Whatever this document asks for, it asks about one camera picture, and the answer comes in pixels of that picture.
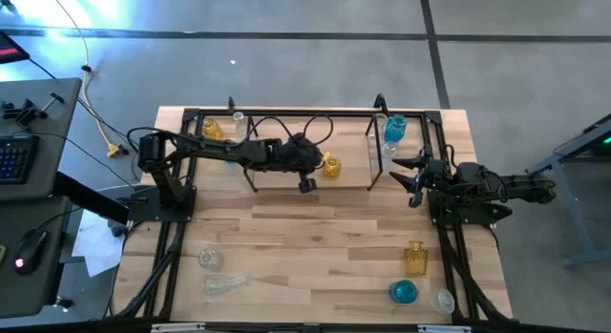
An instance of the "red light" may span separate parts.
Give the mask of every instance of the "red light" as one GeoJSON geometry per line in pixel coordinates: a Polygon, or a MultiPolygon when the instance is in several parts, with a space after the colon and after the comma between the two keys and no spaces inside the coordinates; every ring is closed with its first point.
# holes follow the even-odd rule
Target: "red light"
{"type": "Polygon", "coordinates": [[[19,51],[17,49],[15,49],[15,48],[7,48],[7,49],[0,50],[0,56],[2,56],[2,55],[11,55],[11,54],[14,54],[14,53],[19,53],[19,51]]]}

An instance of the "computer mouse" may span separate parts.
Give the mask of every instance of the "computer mouse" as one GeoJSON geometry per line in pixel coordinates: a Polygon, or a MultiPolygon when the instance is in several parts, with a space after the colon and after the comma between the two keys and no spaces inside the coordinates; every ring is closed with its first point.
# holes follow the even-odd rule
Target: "computer mouse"
{"type": "Polygon", "coordinates": [[[24,234],[17,245],[15,256],[15,272],[20,275],[32,273],[40,263],[40,257],[47,241],[47,231],[43,229],[32,229],[24,234]]]}

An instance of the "wooden table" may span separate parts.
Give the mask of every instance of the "wooden table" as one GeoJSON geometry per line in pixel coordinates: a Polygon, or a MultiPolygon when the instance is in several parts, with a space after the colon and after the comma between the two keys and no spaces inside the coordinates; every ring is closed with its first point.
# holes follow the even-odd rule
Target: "wooden table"
{"type": "MultiPolygon", "coordinates": [[[[160,107],[156,127],[178,132],[183,107],[160,107]]],[[[467,114],[441,111],[448,143],[456,149],[456,162],[475,161],[467,114]]],[[[338,119],[335,135],[364,136],[369,120],[338,119]]],[[[300,122],[291,118],[291,131],[300,122]]],[[[274,122],[261,128],[273,133],[274,122]]],[[[326,129],[323,120],[315,130],[326,129]]],[[[231,136],[231,125],[223,129],[231,136]]],[[[436,140],[431,130],[432,140],[436,140]]],[[[286,139],[285,134],[277,136],[286,139]]],[[[408,122],[399,155],[416,156],[422,147],[420,125],[408,122]]],[[[321,150],[332,146],[321,145],[321,150]]],[[[360,167],[361,160],[346,164],[360,167]]],[[[393,171],[410,174],[399,166],[393,171]]],[[[242,168],[224,161],[200,159],[195,184],[198,201],[180,259],[172,321],[296,322],[296,323],[449,323],[430,305],[430,293],[445,287],[436,230],[428,206],[412,209],[410,195],[384,173],[371,192],[365,188],[319,189],[301,195],[295,189],[253,193],[242,168]],[[388,296],[394,281],[405,279],[402,253],[410,240],[421,240],[429,250],[426,277],[409,277],[419,290],[416,303],[397,306],[388,296]],[[206,272],[198,263],[204,248],[221,251],[222,272],[248,275],[249,284],[217,298],[206,299],[206,272]]],[[[154,184],[147,176],[145,184],[154,184]]],[[[158,239],[158,223],[144,223],[129,238],[115,285],[115,306],[123,308],[151,272],[158,239]]],[[[491,233],[465,226],[464,235],[474,278],[498,310],[511,316],[500,259],[491,233]]],[[[161,280],[160,303],[165,288],[161,280]]],[[[464,289],[458,281],[459,301],[466,312],[464,289]]]]}

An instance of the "yellow bottle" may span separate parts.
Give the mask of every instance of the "yellow bottle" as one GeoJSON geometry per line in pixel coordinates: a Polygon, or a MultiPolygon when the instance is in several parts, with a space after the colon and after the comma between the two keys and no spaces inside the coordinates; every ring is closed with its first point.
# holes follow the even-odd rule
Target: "yellow bottle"
{"type": "Polygon", "coordinates": [[[219,123],[212,118],[205,118],[203,120],[203,135],[219,140],[222,140],[223,137],[219,123]]]}
{"type": "Polygon", "coordinates": [[[326,152],[323,156],[325,167],[323,167],[323,175],[326,177],[338,177],[342,171],[342,161],[338,157],[331,156],[330,152],[326,152]]]}
{"type": "Polygon", "coordinates": [[[422,241],[410,241],[405,250],[405,271],[409,276],[426,276],[429,251],[422,249],[422,241]]]}

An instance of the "keyboard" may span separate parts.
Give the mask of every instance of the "keyboard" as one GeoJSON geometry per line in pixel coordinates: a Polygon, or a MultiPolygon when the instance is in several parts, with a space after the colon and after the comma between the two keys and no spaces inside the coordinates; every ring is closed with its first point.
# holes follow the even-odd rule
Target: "keyboard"
{"type": "Polygon", "coordinates": [[[23,184],[36,155],[38,136],[0,136],[0,185],[23,184]]]}

